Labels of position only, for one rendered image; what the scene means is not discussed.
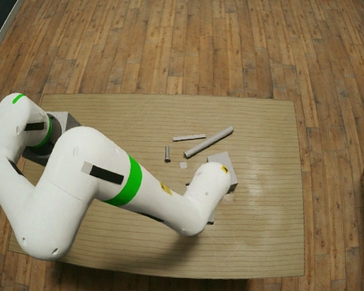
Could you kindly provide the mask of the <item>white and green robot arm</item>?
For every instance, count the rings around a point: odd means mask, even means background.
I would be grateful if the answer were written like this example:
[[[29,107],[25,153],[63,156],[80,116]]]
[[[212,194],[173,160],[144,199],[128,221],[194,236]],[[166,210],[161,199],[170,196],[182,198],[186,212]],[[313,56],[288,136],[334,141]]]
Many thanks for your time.
[[[27,147],[52,153],[36,187],[16,166]],[[79,126],[62,134],[58,119],[23,94],[0,103],[0,205],[18,244],[37,260],[68,253],[94,197],[194,236],[230,186],[228,169],[208,162],[181,196],[99,131]]]

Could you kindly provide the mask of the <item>grey flat bar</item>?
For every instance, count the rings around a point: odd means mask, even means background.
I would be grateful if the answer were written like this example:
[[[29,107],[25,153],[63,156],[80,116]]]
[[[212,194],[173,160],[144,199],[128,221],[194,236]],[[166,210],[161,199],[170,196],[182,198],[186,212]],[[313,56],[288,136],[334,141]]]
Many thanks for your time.
[[[206,138],[206,134],[193,135],[193,136],[173,137],[174,142],[176,142],[176,141],[183,141],[183,140],[190,140],[190,139],[203,139],[203,138]]]

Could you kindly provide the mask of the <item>grey metal bolt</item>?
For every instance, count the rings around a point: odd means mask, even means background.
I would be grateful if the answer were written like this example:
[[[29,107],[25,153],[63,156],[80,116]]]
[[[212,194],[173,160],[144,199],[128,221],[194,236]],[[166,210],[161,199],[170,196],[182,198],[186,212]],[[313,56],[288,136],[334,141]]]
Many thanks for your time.
[[[165,151],[166,151],[166,158],[164,160],[170,161],[171,159],[169,158],[169,146],[165,146]]]

